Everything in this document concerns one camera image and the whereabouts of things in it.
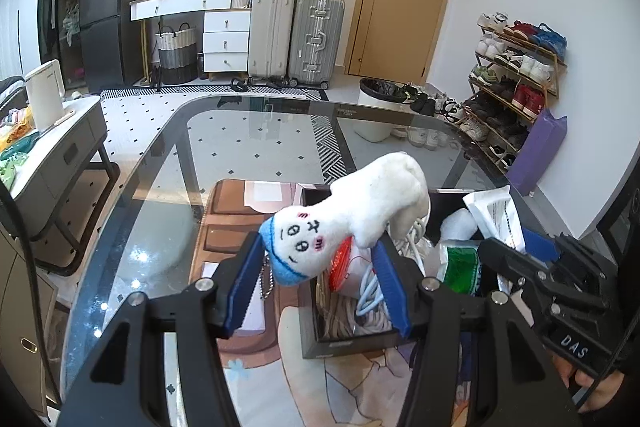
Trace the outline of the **person's right hand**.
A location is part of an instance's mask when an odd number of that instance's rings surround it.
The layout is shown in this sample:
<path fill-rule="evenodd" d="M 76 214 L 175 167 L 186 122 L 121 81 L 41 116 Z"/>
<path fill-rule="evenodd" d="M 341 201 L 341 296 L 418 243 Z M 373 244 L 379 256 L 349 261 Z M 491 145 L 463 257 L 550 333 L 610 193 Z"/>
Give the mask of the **person's right hand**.
<path fill-rule="evenodd" d="M 569 361 L 562 359 L 559 355 L 555 355 L 554 353 L 550 353 L 550 357 L 566 387 L 570 385 L 570 381 L 574 381 L 579 387 L 585 389 L 589 389 L 593 385 L 594 379 L 583 371 L 575 369 Z M 605 379 L 602 379 L 597 387 L 595 387 L 590 395 L 585 399 L 585 402 L 582 403 L 582 406 L 578 407 L 578 412 L 593 412 L 608 405 L 620 390 L 620 387 L 622 387 L 624 378 L 625 375 L 622 372 L 615 371 Z"/>

